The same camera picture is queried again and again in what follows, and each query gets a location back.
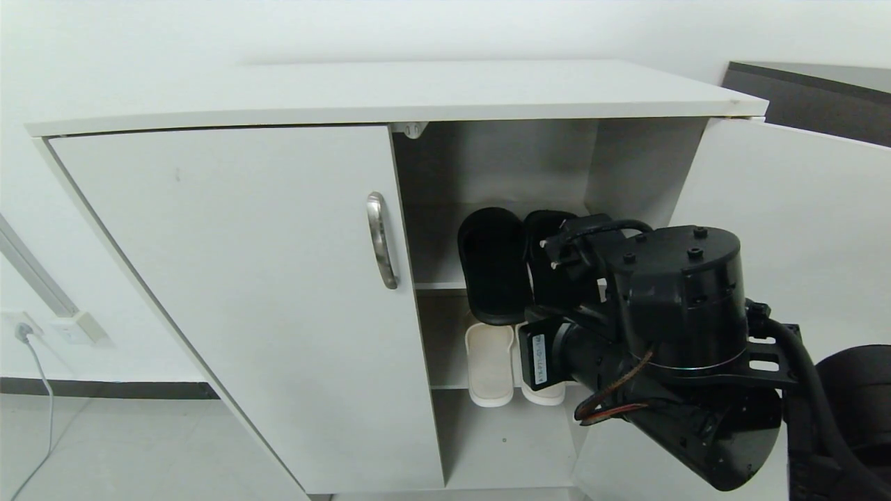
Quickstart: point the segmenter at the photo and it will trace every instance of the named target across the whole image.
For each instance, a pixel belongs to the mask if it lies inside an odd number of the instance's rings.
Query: floor
[[[0,395],[0,500],[46,451],[47,397]],[[291,477],[219,400],[57,398],[57,445],[18,501],[289,500]]]

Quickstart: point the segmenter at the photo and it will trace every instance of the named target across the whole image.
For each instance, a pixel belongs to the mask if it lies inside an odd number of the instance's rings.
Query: white wall
[[[151,89],[257,62],[613,57],[718,83],[729,60],[891,68],[891,3],[4,0],[0,209],[113,349],[37,349],[53,378],[198,381],[34,151],[22,128],[106,89]],[[2,305],[50,312],[8,263]],[[0,335],[0,374],[36,375]]]

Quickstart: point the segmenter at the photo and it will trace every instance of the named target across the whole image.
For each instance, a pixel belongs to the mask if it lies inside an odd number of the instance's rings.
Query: cable
[[[586,398],[581,404],[576,407],[576,412],[573,414],[573,417],[576,418],[576,421],[584,422],[585,420],[590,419],[594,416],[595,409],[603,403],[604,400],[607,399],[609,395],[611,395],[614,391],[621,388],[621,386],[629,381],[631,378],[635,377],[637,373],[639,373],[647,363],[653,358],[656,354],[656,349],[658,348],[658,343],[653,343],[650,346],[650,349],[643,355],[641,361],[637,363],[627,374],[613,381],[609,386],[607,386],[603,391],[599,393],[594,393],[592,396]]]
[[[817,373],[816,367],[813,366],[813,361],[807,353],[804,343],[789,328],[775,320],[768,319],[765,327],[767,332],[785,348],[787,355],[796,366],[798,380],[811,404],[820,438],[830,455],[838,461],[842,470],[851,475],[852,480],[858,486],[869,490],[877,499],[891,501],[891,485],[882,481],[857,459],[838,430],[835,417],[832,414],[832,407],[820,381],[820,375]]]
[[[34,475],[37,473],[37,471],[40,470],[40,467],[43,466],[44,463],[46,463],[46,460],[50,458],[50,454],[53,452],[53,399],[55,397],[55,395],[53,394],[53,387],[50,386],[50,382],[46,380],[46,374],[44,374],[44,368],[40,365],[40,358],[37,357],[37,352],[34,351],[34,347],[31,346],[31,342],[28,341],[28,334],[33,334],[34,331],[27,324],[18,324],[15,329],[16,329],[15,337],[18,338],[19,341],[25,343],[25,346],[27,346],[28,349],[31,350],[31,356],[34,358],[34,363],[37,364],[37,370],[40,373],[40,379],[41,379],[41,381],[44,382],[44,386],[46,387],[46,392],[50,396],[50,422],[49,422],[49,443],[46,445],[46,454],[44,455],[44,458],[40,460],[40,463],[38,463],[37,467],[35,467],[34,470],[31,471],[31,474],[28,475],[28,478],[25,479],[25,481],[23,481],[21,483],[19,488],[15,489],[15,494],[13,494],[12,497],[9,498],[9,501],[15,501],[16,497],[18,497],[19,494],[21,493],[21,490],[24,489],[26,485],[28,485],[28,482],[30,482],[31,479],[34,477]]]
[[[592,424],[606,421],[610,417],[616,417],[617,415],[644,409],[649,406],[650,404],[647,402],[633,402],[622,404],[620,406],[602,407],[597,412],[589,414],[585,419],[581,420],[579,424],[582,426],[591,426]]]
[[[587,228],[578,229],[570,234],[565,235],[563,239],[564,242],[570,242],[589,234],[611,232],[616,230],[637,230],[641,233],[649,233],[653,231],[653,228],[652,226],[638,219],[616,219],[615,221],[607,221],[605,223],[598,223],[594,226],[588,226]]]

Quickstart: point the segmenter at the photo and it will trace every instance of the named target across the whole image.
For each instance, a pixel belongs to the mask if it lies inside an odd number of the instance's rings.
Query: white slipper
[[[526,325],[527,322],[523,322],[516,326],[516,334],[519,336],[519,328],[523,325]],[[517,367],[520,367],[519,361],[519,342],[515,343],[518,347],[514,350],[516,353],[514,357],[516,358],[515,364]],[[523,396],[526,397],[526,400],[532,402],[533,404],[538,404],[539,406],[558,406],[563,403],[563,400],[566,398],[566,383],[558,382],[553,386],[549,386],[539,391],[532,391],[531,388],[526,384],[525,381],[520,383],[520,388],[523,390]]]
[[[510,325],[488,325],[468,314],[467,390],[480,407],[501,407],[513,398],[511,346],[516,334]]]

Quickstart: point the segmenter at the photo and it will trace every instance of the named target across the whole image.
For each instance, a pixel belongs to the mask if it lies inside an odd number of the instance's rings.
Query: dark panel
[[[56,397],[219,399],[205,382],[50,381],[50,385]],[[46,395],[46,388],[39,379],[4,377],[0,378],[0,393]]]
[[[737,62],[723,86],[770,101],[768,123],[891,147],[891,94]]]

